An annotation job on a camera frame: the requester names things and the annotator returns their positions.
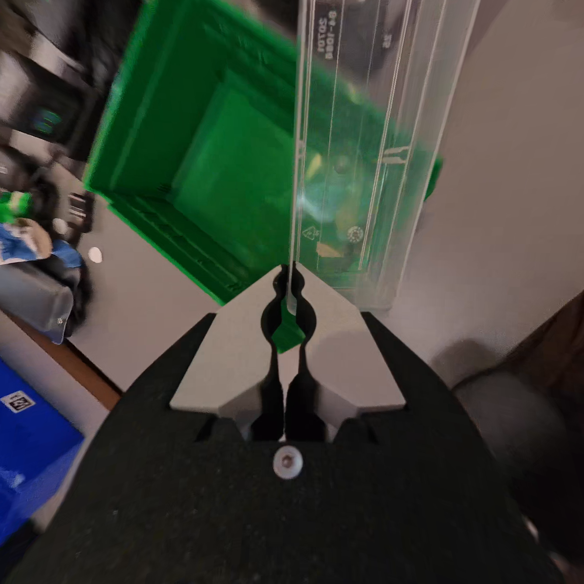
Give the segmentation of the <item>small green item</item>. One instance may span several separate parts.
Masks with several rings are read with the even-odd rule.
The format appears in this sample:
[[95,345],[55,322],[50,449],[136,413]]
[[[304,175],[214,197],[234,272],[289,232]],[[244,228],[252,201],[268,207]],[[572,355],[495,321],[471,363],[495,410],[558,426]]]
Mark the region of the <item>small green item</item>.
[[31,218],[32,210],[31,193],[1,190],[1,224],[14,224],[21,218]]

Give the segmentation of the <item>blue and white item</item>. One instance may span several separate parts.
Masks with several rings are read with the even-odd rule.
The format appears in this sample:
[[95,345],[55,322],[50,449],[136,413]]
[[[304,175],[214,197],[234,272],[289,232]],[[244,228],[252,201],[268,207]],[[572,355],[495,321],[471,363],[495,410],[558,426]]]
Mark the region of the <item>blue and white item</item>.
[[68,242],[52,239],[37,222],[19,218],[1,224],[1,265],[31,262],[55,256],[67,268],[82,266],[82,256]]

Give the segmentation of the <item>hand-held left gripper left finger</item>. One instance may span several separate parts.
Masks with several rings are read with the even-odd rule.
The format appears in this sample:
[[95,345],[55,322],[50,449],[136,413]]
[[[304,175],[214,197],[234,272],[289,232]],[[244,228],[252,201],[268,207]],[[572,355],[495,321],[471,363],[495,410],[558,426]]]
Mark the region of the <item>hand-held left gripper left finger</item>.
[[176,411],[233,420],[254,440],[284,434],[284,397],[274,332],[282,323],[288,266],[277,265],[222,306],[178,389]]

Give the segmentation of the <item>green plastic bin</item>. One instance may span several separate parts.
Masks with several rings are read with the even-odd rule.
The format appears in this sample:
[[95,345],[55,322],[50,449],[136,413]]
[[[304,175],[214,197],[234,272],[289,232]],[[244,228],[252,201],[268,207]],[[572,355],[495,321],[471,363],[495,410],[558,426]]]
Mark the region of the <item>green plastic bin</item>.
[[147,1],[85,173],[217,303],[290,261],[300,1]]

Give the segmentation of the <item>grey plastic pouch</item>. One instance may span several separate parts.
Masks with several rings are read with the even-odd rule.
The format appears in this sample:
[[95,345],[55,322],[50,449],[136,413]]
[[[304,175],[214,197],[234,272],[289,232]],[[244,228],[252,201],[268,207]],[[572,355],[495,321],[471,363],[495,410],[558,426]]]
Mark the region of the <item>grey plastic pouch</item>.
[[74,307],[71,289],[32,262],[1,266],[1,311],[61,345]]

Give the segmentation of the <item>blue plastic bin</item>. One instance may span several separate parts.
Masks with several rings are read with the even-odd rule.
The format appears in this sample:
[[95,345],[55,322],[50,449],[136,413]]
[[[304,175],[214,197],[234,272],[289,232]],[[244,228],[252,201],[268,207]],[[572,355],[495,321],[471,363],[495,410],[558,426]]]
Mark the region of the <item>blue plastic bin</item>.
[[1,545],[58,491],[84,436],[1,361]]

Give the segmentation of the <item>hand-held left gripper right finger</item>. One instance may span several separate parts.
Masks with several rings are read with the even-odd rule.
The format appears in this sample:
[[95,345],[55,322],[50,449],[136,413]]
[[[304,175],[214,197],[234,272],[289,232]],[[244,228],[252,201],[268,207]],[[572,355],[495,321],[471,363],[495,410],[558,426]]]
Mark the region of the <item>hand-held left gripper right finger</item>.
[[323,442],[328,427],[403,409],[406,400],[364,315],[302,264],[291,268],[288,308],[304,334],[287,391],[287,439]]

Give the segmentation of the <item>black device with screen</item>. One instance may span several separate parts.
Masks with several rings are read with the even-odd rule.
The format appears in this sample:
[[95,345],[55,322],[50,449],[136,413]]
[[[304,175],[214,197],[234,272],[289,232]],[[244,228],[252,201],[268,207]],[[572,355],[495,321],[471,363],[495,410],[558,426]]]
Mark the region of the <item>black device with screen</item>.
[[71,84],[37,62],[1,51],[1,124],[61,146],[86,162],[92,148],[99,94]]

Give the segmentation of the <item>clear plastic drawer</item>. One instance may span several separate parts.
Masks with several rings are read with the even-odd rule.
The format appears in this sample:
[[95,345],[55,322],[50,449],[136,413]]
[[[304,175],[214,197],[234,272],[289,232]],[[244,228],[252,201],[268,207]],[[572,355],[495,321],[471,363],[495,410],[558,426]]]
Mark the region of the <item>clear plastic drawer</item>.
[[479,1],[300,1],[290,261],[398,295]]

